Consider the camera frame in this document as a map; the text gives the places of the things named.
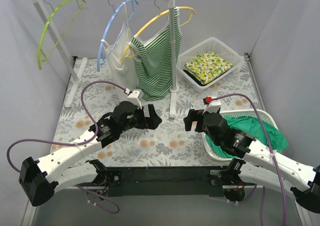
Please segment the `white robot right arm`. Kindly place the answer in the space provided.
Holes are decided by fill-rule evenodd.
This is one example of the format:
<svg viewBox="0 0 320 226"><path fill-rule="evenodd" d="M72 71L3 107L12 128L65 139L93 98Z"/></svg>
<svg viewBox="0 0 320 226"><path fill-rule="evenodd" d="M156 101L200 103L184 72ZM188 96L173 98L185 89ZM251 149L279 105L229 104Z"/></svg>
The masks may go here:
<svg viewBox="0 0 320 226"><path fill-rule="evenodd" d="M216 146L234 156L226 172L229 183L236 185L248 179L273 190L279 188L306 210L319 213L319 168L298 163L249 134L230 128L218 112L191 109L183 121L186 131L196 122L196 132L205 133Z"/></svg>

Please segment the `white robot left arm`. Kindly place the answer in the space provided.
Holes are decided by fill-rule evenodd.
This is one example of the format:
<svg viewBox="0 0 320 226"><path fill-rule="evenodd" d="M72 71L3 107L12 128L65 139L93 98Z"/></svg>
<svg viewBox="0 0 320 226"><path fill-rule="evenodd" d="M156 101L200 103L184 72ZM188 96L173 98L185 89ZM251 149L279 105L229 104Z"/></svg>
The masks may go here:
<svg viewBox="0 0 320 226"><path fill-rule="evenodd" d="M87 161L82 166L75 163L117 141L120 135L132 128L155 130L162 119L154 106L148 105L149 116L143 108L123 101L112 112L104 114L96 125L90 126L74 143L47 156L22 162L19 183L32 206L40 206L58 191L89 183L94 186L119 186L121 172L107 169L99 160Z"/></svg>

